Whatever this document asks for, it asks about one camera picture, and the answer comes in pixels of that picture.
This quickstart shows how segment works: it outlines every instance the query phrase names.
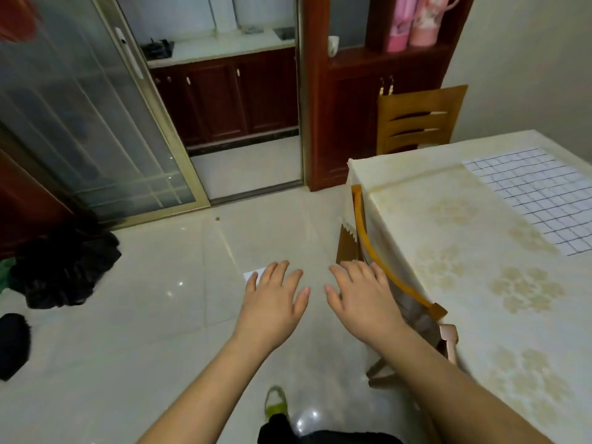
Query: finger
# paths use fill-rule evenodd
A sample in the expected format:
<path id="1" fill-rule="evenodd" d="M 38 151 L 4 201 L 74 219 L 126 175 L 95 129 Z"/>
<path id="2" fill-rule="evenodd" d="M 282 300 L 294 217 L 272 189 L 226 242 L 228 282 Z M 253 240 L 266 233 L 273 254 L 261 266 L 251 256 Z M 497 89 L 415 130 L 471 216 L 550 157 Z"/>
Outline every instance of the finger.
<path id="1" fill-rule="evenodd" d="M 271 279 L 269 283 L 277 286 L 282 286 L 284 283 L 284 276 L 286 274 L 286 269 L 288 269 L 288 265 L 290 264 L 289 261 L 284 260 L 279 263 L 278 266 L 275 267 L 273 270 L 273 274 L 271 275 Z"/>
<path id="2" fill-rule="evenodd" d="M 366 279 L 375 279 L 374 271 L 372 271 L 365 261 L 354 260 L 352 263 L 358 265 L 360 272 Z"/>
<path id="3" fill-rule="evenodd" d="M 245 295 L 252 294 L 255 292 L 255 290 L 257 290 L 257 276 L 258 276 L 258 274 L 255 271 L 249 277 L 249 279 L 247 281 L 247 286 L 245 287 Z"/>
<path id="4" fill-rule="evenodd" d="M 300 278 L 303 274 L 304 271 L 297 269 L 291 275 L 289 275 L 284 282 L 284 287 L 288 289 L 292 299 L 294 298 L 294 292 L 296 291 L 296 288 L 298 288 L 298 283 L 300 282 Z"/>
<path id="5" fill-rule="evenodd" d="M 263 271 L 263 274 L 261 275 L 261 279 L 259 280 L 259 284 L 260 285 L 267 285 L 269 283 L 269 280 L 271 278 L 271 275 L 273 274 L 273 270 L 275 269 L 275 267 L 278 265 L 277 261 L 270 263 L 269 266 L 267 268 L 265 268 L 265 271 Z"/>
<path id="6" fill-rule="evenodd" d="M 362 276 L 362 271 L 360 271 L 360 268 L 354 261 L 342 261 L 339 264 L 345 268 L 352 282 L 364 278 Z"/>
<path id="7" fill-rule="evenodd" d="M 389 279 L 387 278 L 387 275 L 384 274 L 382 268 L 378 266 L 378 263 L 375 261 L 372 262 L 372 270 L 374 271 L 374 275 L 376 276 L 378 283 L 384 288 L 388 288 L 390 290 L 391 287 L 389 286 Z"/>
<path id="8" fill-rule="evenodd" d="M 347 272 L 341 266 L 331 265 L 329 267 L 329 271 L 335 277 L 335 281 L 337 282 L 337 286 L 343 293 L 347 287 L 351 286 L 352 280 L 349 278 Z"/>
<path id="9" fill-rule="evenodd" d="M 327 303 L 331 307 L 331 310 L 341 319 L 343 304 L 341 299 L 339 299 L 339 294 L 331 285 L 325 285 L 325 294 L 327 295 Z"/>
<path id="10" fill-rule="evenodd" d="M 300 290 L 298 296 L 296 297 L 296 302 L 294 302 L 294 306 L 292 307 L 292 311 L 294 312 L 294 317 L 296 321 L 300 321 L 304 311 L 306 310 L 306 306 L 308 305 L 308 298 L 310 297 L 310 287 L 307 286 Z"/>

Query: black pants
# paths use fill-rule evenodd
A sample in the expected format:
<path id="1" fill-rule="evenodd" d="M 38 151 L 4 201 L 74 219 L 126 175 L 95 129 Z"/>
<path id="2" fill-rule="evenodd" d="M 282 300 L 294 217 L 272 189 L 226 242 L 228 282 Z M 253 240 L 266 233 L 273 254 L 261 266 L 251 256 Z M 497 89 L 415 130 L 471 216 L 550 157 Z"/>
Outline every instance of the black pants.
<path id="1" fill-rule="evenodd" d="M 274 414 L 261 427 L 257 444 L 403 444 L 384 433 L 341 433 L 322 430 L 299 438 L 283 414 Z"/>

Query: pink thermos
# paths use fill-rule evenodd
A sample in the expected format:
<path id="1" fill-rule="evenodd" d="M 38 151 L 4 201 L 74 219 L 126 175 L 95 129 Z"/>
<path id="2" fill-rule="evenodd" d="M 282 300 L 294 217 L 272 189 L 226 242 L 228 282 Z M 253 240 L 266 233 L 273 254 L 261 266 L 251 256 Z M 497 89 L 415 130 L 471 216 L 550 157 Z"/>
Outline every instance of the pink thermos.
<path id="1" fill-rule="evenodd" d="M 417 0 L 396 0 L 387 52 L 403 51 L 407 48 L 411 22 L 415 17 Z"/>
<path id="2" fill-rule="evenodd" d="M 411 27 L 409 44 L 414 47 L 431 47 L 438 40 L 444 13 L 455 7 L 460 0 L 448 6 L 449 0 L 419 0 L 417 14 Z"/>

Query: cup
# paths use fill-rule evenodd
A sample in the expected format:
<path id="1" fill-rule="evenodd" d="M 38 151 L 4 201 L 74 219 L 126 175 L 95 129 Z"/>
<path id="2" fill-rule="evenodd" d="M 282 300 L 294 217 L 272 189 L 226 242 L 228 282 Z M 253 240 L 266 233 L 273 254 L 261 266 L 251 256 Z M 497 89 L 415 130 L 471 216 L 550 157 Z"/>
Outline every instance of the cup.
<path id="1" fill-rule="evenodd" d="M 339 36 L 338 35 L 330 35 L 329 36 L 329 57 L 335 57 L 337 51 L 339 50 Z"/>

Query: left hand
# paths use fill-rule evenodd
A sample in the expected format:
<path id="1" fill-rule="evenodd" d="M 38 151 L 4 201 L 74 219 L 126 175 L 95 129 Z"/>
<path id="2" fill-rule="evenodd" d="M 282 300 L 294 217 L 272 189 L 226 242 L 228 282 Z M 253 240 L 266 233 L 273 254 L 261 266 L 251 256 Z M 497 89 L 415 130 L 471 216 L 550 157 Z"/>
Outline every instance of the left hand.
<path id="1" fill-rule="evenodd" d="M 290 274 L 284 282 L 289 264 L 288 261 L 271 263 L 263 271 L 258 286 L 257 273 L 251 274 L 233 333 L 241 342 L 267 354 L 292 335 L 308 305 L 309 286 L 298 293 L 294 302 L 294 292 L 304 274 L 301 269 Z"/>

